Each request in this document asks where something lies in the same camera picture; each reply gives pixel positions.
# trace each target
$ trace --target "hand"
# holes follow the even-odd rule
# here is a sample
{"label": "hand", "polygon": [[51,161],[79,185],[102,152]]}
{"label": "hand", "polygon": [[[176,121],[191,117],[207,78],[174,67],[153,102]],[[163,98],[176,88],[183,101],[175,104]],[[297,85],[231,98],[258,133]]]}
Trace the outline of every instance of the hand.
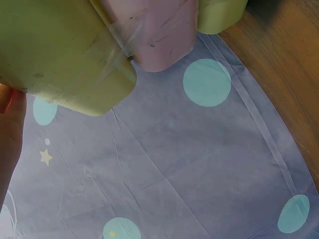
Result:
{"label": "hand", "polygon": [[25,93],[0,84],[0,206],[21,155],[25,112]]}

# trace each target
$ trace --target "small white dot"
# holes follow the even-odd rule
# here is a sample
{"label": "small white dot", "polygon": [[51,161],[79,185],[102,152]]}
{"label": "small white dot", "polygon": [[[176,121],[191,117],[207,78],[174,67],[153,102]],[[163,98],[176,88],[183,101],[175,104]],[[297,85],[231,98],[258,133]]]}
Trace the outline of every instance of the small white dot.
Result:
{"label": "small white dot", "polygon": [[48,145],[48,146],[51,144],[51,141],[50,141],[48,138],[46,138],[44,142],[45,142],[45,144]]}

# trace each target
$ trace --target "turquoise dot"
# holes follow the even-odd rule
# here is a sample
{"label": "turquoise dot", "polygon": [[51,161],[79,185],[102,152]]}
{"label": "turquoise dot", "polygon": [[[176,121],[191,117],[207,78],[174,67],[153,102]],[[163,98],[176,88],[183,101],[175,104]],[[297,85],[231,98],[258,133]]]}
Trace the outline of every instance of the turquoise dot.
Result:
{"label": "turquoise dot", "polygon": [[141,239],[138,227],[129,219],[113,218],[103,228],[104,239]]}
{"label": "turquoise dot", "polygon": [[35,121],[42,126],[48,125],[54,119],[58,105],[50,104],[39,98],[35,98],[33,102],[33,115]]}
{"label": "turquoise dot", "polygon": [[194,103],[212,107],[228,97],[231,78],[228,70],[218,61],[201,59],[188,66],[183,85],[187,96]]}
{"label": "turquoise dot", "polygon": [[305,195],[296,195],[287,201],[278,219],[278,229],[290,234],[305,224],[310,210],[309,199]]}

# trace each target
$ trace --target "black marks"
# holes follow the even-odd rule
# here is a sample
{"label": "black marks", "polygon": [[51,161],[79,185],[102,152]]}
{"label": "black marks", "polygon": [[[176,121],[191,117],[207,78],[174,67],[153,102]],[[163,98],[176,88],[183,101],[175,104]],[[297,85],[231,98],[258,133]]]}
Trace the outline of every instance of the black marks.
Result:
{"label": "black marks", "polygon": [[165,38],[167,38],[168,37],[168,35],[167,36],[165,36],[165,37],[162,37],[160,40],[158,40],[158,41],[156,41],[155,43],[158,43],[158,42],[160,42],[160,41],[163,41]]}
{"label": "black marks", "polygon": [[44,77],[43,73],[35,73],[33,76],[34,76],[35,78],[42,78],[42,77]]}

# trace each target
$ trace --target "finger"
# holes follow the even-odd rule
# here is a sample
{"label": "finger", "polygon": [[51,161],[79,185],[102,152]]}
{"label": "finger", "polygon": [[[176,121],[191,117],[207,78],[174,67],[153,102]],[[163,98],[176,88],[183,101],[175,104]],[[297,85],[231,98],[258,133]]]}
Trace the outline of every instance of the finger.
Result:
{"label": "finger", "polygon": [[0,113],[4,113],[8,108],[11,101],[12,92],[12,88],[0,84]]}
{"label": "finger", "polygon": [[11,103],[5,112],[5,115],[10,117],[23,127],[24,117],[26,113],[26,94],[14,90],[11,98]]}

